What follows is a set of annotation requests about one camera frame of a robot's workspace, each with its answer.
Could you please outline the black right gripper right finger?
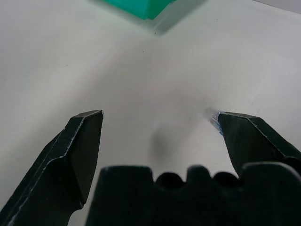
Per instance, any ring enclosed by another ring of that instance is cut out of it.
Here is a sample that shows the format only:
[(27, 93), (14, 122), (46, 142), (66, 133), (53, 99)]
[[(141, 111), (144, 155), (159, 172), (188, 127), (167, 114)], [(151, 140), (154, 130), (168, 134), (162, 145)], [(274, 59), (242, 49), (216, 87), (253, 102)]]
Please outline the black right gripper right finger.
[(219, 112), (218, 123), (232, 166), (239, 176), (243, 166), (252, 162), (281, 162), (301, 175), (301, 152), (262, 118)]

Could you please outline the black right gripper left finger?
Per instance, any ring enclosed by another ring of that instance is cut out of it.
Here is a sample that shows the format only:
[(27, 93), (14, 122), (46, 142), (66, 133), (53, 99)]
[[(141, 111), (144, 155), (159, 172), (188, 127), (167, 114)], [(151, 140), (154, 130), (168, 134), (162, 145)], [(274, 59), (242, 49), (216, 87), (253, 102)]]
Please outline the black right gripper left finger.
[(0, 211), (0, 226), (68, 226), (84, 207), (94, 178), (102, 110), (70, 118), (41, 151)]

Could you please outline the green plastic box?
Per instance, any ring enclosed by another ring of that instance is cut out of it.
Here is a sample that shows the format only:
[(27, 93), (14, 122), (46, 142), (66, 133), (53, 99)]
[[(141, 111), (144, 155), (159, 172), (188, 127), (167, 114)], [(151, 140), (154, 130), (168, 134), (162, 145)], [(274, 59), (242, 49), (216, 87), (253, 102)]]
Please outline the green plastic box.
[(109, 9), (120, 10), (142, 20), (155, 19), (176, 0), (88, 0)]

